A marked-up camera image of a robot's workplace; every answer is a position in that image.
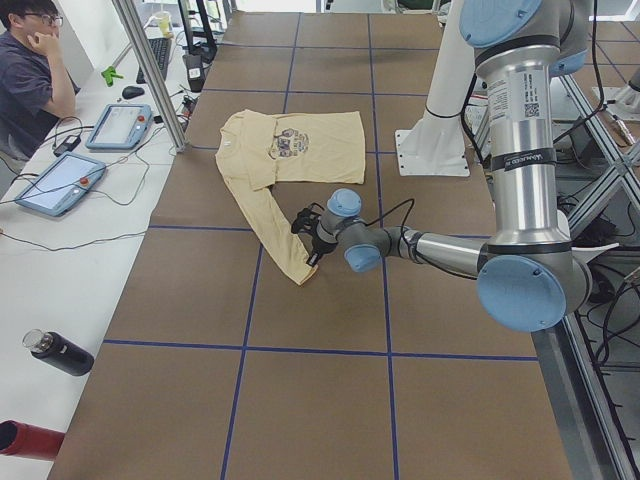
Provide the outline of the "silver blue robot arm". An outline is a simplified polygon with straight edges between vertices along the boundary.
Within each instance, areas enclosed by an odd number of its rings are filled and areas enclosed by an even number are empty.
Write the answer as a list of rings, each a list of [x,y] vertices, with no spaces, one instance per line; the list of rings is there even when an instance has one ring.
[[[387,256],[473,279],[483,308],[500,324],[535,332],[581,306],[592,285],[556,202],[556,152],[549,84],[579,70],[588,48],[592,1],[468,1],[458,28],[488,87],[496,233],[487,241],[373,228],[349,189],[310,205],[292,224],[312,239],[309,264],[341,248],[365,272]]]

